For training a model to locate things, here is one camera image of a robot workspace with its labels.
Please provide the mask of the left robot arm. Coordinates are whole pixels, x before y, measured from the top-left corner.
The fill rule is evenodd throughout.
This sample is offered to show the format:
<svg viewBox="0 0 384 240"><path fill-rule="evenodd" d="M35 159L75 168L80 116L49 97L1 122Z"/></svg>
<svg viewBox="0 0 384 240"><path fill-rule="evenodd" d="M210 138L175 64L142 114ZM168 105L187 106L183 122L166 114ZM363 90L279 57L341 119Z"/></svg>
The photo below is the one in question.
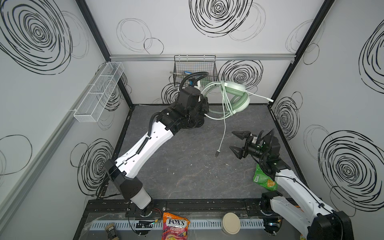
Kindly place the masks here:
<svg viewBox="0 0 384 240"><path fill-rule="evenodd" d="M112 181L126 201L133 202L139 208L143 216L152 213L154 201L137 175L147 160L176 133L183 129L200 128L204 124L209 103L195 86L208 75L208 72L196 72L184 77L176 101L151 116L147 133L121 157L105 162L107 179Z"/></svg>

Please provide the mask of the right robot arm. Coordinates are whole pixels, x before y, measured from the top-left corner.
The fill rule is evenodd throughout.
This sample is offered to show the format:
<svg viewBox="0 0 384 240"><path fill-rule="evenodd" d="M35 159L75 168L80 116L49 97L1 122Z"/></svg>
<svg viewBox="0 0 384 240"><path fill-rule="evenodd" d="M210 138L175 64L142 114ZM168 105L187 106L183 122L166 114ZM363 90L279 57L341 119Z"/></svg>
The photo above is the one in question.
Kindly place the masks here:
<svg viewBox="0 0 384 240"><path fill-rule="evenodd" d="M243 147L231 146L238 159L250 156L264 174L275 181L294 200L290 203L278 191L264 193L260 210L264 215L278 214L307 240L352 240L352 221L343 211L337 212L317 197L280 158L281 145L271 130L266 135L249 131L232 132L245 141Z"/></svg>

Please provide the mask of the mint green headphones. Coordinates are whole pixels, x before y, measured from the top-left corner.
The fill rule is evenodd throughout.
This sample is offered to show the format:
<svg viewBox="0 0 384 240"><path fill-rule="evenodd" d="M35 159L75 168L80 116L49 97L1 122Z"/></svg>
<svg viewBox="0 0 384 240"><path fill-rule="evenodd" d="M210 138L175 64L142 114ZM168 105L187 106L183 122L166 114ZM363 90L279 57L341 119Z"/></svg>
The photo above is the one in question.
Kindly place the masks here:
<svg viewBox="0 0 384 240"><path fill-rule="evenodd" d="M213 113L222 115L222 116L220 118L214 118L209 116L208 114L204 114L204 116L211 120L224 122L223 137L220 142L219 148L215 153L215 157L217 158L221 152L221 147L226 134L226 128L227 128L226 119L235 115L236 113L239 113L245 110L251 102L250 96L263 98L270 103L273 103L274 100L268 97L260 96L255 93L249 92L244 85L234 83L234 82L228 82L228 81L218 81L218 82L209 83L202 90L203 96L206 97L214 89L220 90L220 93L222 95L223 110L222 112L213 111Z"/></svg>

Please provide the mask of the black blue headphones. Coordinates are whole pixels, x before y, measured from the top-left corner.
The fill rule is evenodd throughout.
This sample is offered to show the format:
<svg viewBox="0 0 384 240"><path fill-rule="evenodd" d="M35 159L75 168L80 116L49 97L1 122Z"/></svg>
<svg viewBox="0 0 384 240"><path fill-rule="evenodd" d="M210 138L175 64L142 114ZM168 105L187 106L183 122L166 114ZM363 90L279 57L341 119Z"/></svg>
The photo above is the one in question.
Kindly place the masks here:
<svg viewBox="0 0 384 240"><path fill-rule="evenodd" d="M188 129L200 128L204 124L204 116L197 115L189 120Z"/></svg>

